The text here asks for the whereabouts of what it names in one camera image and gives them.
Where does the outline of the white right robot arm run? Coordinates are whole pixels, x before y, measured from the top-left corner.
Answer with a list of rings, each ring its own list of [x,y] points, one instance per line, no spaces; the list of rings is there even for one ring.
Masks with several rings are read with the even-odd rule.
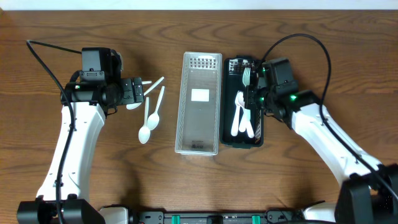
[[[382,162],[356,144],[330,116],[311,90],[299,91],[295,80],[270,84],[243,78],[244,102],[270,112],[311,145],[341,185],[353,174],[377,172]]]

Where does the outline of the white plastic fork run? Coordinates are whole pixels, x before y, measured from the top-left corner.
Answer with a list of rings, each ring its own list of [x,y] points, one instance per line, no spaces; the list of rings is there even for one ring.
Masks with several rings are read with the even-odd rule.
[[[241,105],[239,104],[239,98],[241,95],[243,95],[243,92],[238,91],[236,94],[235,100],[234,100],[236,109],[235,109],[233,123],[232,123],[232,127],[231,127],[231,135],[233,137],[236,137],[238,135],[238,130],[239,130],[239,114],[240,114],[240,109],[241,109]]]

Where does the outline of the dark green plastic basket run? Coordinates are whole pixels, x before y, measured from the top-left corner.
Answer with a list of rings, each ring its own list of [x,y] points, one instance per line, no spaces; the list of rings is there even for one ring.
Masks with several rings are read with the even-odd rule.
[[[243,71],[246,67],[253,67],[256,62],[257,60],[251,56],[238,55],[235,58],[225,59],[223,63],[220,142],[233,148],[250,149],[252,147],[261,147],[264,143],[264,112],[255,107],[251,108],[251,124],[255,136],[250,138],[247,132],[239,132],[237,136],[231,135],[236,111],[235,97],[238,91],[245,90],[242,83]]]

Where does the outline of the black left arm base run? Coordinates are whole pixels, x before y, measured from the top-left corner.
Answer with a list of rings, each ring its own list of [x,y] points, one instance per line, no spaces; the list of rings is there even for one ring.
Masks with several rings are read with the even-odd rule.
[[[60,201],[63,223],[105,224],[103,216],[85,199],[69,197]],[[22,201],[17,209],[18,223],[59,223],[55,200],[45,201],[43,196],[33,201]]]

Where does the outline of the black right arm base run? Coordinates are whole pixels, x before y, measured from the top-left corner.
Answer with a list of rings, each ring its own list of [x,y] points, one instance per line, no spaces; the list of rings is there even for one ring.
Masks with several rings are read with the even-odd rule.
[[[372,174],[344,175],[330,166],[340,184],[336,203],[316,203],[303,209],[306,220],[337,223],[397,223],[397,199]]]

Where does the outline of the pink plastic fork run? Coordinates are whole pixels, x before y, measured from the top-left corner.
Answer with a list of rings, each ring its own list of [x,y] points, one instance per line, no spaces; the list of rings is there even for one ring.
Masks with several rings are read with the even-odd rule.
[[[241,105],[242,109],[245,108],[244,107],[244,97],[243,97],[243,95],[241,95],[240,98],[239,98],[239,104]],[[249,110],[249,112],[250,112],[250,115],[249,115],[249,121],[248,121],[247,126],[246,126],[246,132],[247,132],[249,138],[253,138],[254,137],[254,131],[253,131],[252,124],[251,124],[251,111]]]

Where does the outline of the mint green plastic fork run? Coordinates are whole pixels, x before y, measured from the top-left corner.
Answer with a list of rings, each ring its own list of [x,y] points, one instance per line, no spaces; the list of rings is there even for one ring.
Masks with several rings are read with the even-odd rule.
[[[250,85],[250,72],[251,72],[251,68],[250,67],[246,67],[243,73],[243,85],[244,87],[247,87],[248,85]],[[244,109],[244,117],[246,122],[249,121],[249,111],[248,109]]]

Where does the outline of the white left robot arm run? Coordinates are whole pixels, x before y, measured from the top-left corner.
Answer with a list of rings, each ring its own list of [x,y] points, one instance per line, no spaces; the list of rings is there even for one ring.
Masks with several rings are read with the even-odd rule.
[[[106,119],[106,112],[98,100],[86,100],[98,83],[69,82],[66,91],[72,96],[72,109],[75,129],[68,145],[63,163],[60,199],[66,200],[69,195],[78,199],[89,200],[90,173],[95,153],[96,142]],[[68,106],[62,108],[62,126],[49,172],[37,192],[36,197],[45,201],[56,200],[56,179],[62,153],[67,142],[70,125]]]

